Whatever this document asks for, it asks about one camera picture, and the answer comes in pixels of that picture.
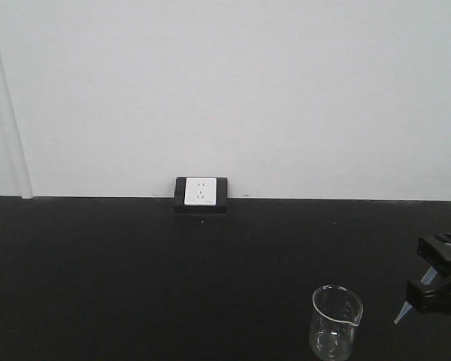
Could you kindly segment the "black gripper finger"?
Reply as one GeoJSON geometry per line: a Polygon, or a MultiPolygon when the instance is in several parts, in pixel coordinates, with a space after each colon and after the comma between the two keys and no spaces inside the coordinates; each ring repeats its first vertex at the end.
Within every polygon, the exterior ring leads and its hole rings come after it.
{"type": "Polygon", "coordinates": [[[419,281],[408,281],[407,290],[412,287],[419,294],[413,307],[421,313],[451,314],[451,275],[421,286],[419,281]]]}
{"type": "Polygon", "coordinates": [[[420,236],[417,253],[435,269],[451,269],[451,233],[420,236]]]}

